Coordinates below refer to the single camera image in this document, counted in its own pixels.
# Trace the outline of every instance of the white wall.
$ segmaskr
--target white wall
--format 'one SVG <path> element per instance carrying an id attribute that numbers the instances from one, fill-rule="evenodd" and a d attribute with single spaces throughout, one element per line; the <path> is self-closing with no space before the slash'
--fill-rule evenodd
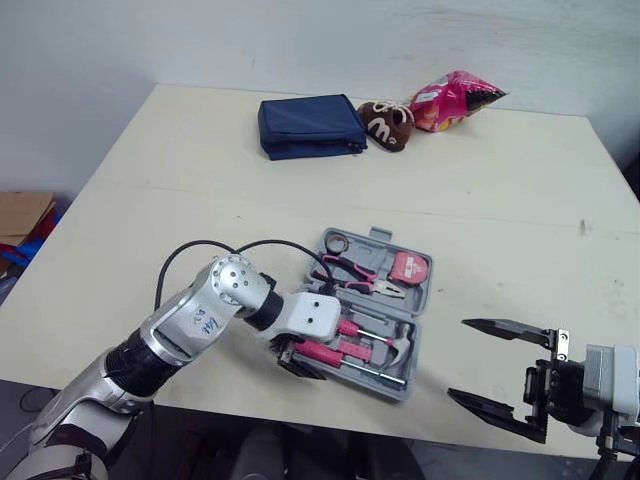
<path id="1" fill-rule="evenodd" d="M 624 165 L 639 48 L 635 0 L 0 0 L 0 188 L 77 192 L 155 82 L 402 99 L 458 68 Z"/>

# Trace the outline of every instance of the pliers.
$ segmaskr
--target pliers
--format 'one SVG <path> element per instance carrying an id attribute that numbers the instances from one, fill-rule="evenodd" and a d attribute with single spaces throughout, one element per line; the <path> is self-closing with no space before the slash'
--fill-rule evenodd
<path id="1" fill-rule="evenodd" d="M 350 288 L 360 293 L 364 293 L 365 295 L 371 295 L 373 292 L 377 292 L 381 295 L 395 298 L 405 298 L 407 296 L 406 292 L 401 288 L 396 287 L 394 284 L 387 282 L 386 280 L 380 280 L 376 272 L 358 265 L 348 258 L 338 257 L 335 255 L 323 255 L 322 260 L 330 265 L 335 265 L 352 277 L 358 279 L 355 282 L 335 279 L 336 285 L 339 287 Z M 327 279 L 327 274 L 318 270 L 314 270 L 311 276 L 319 280 Z"/>

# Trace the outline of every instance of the black cable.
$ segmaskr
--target black cable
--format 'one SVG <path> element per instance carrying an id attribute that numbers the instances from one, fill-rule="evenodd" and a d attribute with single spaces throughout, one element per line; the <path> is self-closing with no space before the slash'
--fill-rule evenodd
<path id="1" fill-rule="evenodd" d="M 600 460 L 596 464 L 596 468 L 591 472 L 589 480 L 603 480 L 609 465 L 616 459 L 616 455 L 610 452 L 602 452 L 600 454 Z"/>
<path id="2" fill-rule="evenodd" d="M 149 454 L 147 456 L 147 480 L 153 480 L 153 467 L 156 462 L 156 438 L 158 437 L 156 425 L 156 405 L 149 402 Z"/>
<path id="3" fill-rule="evenodd" d="M 624 474 L 623 480 L 638 480 L 640 479 L 640 456 L 635 457 L 629 464 L 627 472 Z"/>
<path id="4" fill-rule="evenodd" d="M 257 247 L 259 245 L 268 245 L 268 244 L 286 245 L 287 247 L 293 247 L 293 248 L 296 248 L 296 249 L 300 250 L 301 252 L 306 253 L 307 255 L 312 257 L 313 259 L 315 259 L 315 261 L 318 262 L 322 266 L 324 271 L 326 272 L 326 274 L 327 274 L 327 285 L 329 285 L 331 290 L 333 290 L 333 288 L 335 287 L 336 282 L 335 282 L 335 280 L 333 278 L 333 274 L 331 273 L 331 269 L 329 268 L 329 265 L 327 265 L 327 262 L 322 260 L 322 258 L 319 255 L 316 255 L 311 250 L 309 250 L 308 248 L 303 247 L 302 245 L 300 245 L 298 243 L 290 242 L 289 240 L 276 240 L 276 239 L 258 240 L 256 242 L 251 242 L 251 243 L 247 243 L 246 245 L 243 245 L 242 247 L 240 247 L 237 250 L 237 252 L 238 253 L 242 253 L 245 250 L 248 250 L 250 248 Z"/>
<path id="5" fill-rule="evenodd" d="M 46 406 L 43 405 L 42 407 L 36 407 L 36 408 L 30 408 L 27 404 L 29 402 L 27 402 L 26 400 L 28 399 L 29 395 L 31 395 L 33 392 L 37 391 L 37 390 L 49 390 L 49 392 L 51 392 L 51 398 L 55 397 L 56 394 L 58 392 L 56 392 L 53 388 L 46 388 L 46 387 L 31 387 L 30 389 L 28 389 L 26 392 L 24 392 L 22 394 L 22 396 L 20 397 L 20 401 L 18 402 L 18 406 L 20 407 L 20 410 L 22 410 L 25 413 L 40 413 L 44 407 Z"/>
<path id="6" fill-rule="evenodd" d="M 164 261 L 164 264 L 162 264 L 162 268 L 160 269 L 160 274 L 158 275 L 158 283 L 156 284 L 156 297 L 153 303 L 154 310 L 157 310 L 158 308 L 160 308 L 160 305 L 162 304 L 162 287 L 164 286 L 164 276 L 167 274 L 167 269 L 169 268 L 169 265 L 171 265 L 171 262 L 173 262 L 173 260 L 182 251 L 186 250 L 187 248 L 193 247 L 195 245 L 213 245 L 214 247 L 220 247 L 229 253 L 239 253 L 239 252 L 236 252 L 236 250 L 231 248 L 229 245 L 225 245 L 222 242 L 216 242 L 215 240 L 193 240 L 192 242 L 187 242 L 183 245 L 180 245 L 173 252 L 171 252 L 171 255 L 169 255 L 167 259 Z"/>

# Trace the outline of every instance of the navy blue pouch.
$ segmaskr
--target navy blue pouch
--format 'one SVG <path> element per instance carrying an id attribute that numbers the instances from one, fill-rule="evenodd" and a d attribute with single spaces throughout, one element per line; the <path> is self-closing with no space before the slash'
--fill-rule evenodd
<path id="1" fill-rule="evenodd" d="M 269 100 L 258 111 L 260 144 L 271 160 L 362 153 L 364 125 L 344 95 Z"/>

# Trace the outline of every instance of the pink tape measure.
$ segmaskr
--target pink tape measure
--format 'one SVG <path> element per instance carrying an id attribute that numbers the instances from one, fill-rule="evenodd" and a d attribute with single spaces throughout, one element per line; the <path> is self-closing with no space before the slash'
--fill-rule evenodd
<path id="1" fill-rule="evenodd" d="M 428 274 L 429 266 L 424 258 L 411 252 L 399 252 L 393 260 L 389 279 L 407 285 L 420 285 Z"/>

